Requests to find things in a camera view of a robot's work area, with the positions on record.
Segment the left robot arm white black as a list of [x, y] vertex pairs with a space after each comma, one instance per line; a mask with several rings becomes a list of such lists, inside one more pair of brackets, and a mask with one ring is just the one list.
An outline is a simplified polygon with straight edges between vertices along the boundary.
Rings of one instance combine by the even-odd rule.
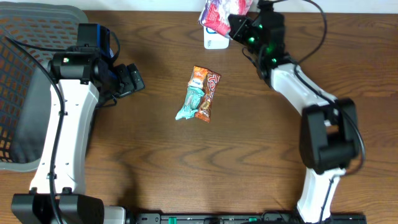
[[11, 210], [22, 223], [134, 223], [129, 210], [85, 193], [85, 156], [93, 115], [143, 90], [134, 64], [115, 65], [116, 34], [99, 24], [78, 26], [77, 42], [54, 50], [43, 74], [51, 108], [44, 149], [29, 192], [15, 194]]

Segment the small orange snack packet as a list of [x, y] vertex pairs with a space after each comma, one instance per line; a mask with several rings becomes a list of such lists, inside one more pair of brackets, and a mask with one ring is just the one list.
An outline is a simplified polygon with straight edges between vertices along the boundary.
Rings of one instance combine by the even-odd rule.
[[188, 86], [202, 89], [208, 70], [203, 67], [194, 66]]

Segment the purple red snack bag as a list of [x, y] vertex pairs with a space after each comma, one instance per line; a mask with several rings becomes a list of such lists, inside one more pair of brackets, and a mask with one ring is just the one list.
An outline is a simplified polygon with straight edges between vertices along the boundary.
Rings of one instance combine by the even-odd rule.
[[253, 0], [206, 0], [198, 22], [217, 34], [229, 38], [229, 15], [246, 15]]

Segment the teal snack packet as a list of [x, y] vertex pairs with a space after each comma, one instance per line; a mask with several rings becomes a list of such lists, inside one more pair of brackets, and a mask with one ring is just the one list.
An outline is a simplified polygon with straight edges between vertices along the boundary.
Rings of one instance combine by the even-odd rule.
[[195, 113], [198, 111], [198, 107], [203, 96], [204, 92], [201, 88], [189, 86], [187, 88], [187, 94], [184, 104], [182, 108], [178, 111], [175, 119], [179, 120], [182, 118], [193, 118], [195, 116]]

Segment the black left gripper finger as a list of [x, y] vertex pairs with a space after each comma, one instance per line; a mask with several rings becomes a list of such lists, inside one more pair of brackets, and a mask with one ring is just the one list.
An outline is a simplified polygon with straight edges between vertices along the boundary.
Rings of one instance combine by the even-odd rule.
[[131, 90], [143, 90], [146, 86], [141, 77], [141, 74], [134, 63], [127, 66], [129, 75], [129, 87]]
[[117, 97], [126, 97], [137, 91], [141, 91], [145, 88], [145, 86], [133, 87], [131, 90], [123, 90], [121, 93], [117, 94]]

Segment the red orange candy bar wrapper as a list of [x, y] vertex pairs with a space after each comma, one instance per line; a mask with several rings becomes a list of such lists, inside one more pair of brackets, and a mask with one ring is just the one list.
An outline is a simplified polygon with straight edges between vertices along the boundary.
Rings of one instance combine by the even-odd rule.
[[198, 111], [195, 113], [196, 118], [210, 122], [212, 101], [220, 78], [221, 75], [215, 72], [207, 74], [205, 95]]

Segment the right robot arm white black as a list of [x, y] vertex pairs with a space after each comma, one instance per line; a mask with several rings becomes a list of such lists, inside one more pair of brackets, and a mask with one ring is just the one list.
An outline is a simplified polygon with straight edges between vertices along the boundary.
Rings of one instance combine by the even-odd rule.
[[260, 79], [284, 96], [301, 115], [299, 152], [305, 182], [296, 205], [293, 223], [365, 223], [362, 217], [332, 215], [331, 202], [339, 181], [357, 173], [366, 158], [359, 132], [356, 105], [350, 98], [338, 99], [307, 77], [300, 64], [285, 49], [284, 15], [273, 1], [259, 1], [259, 14], [231, 14], [229, 36], [243, 44], [257, 59]]

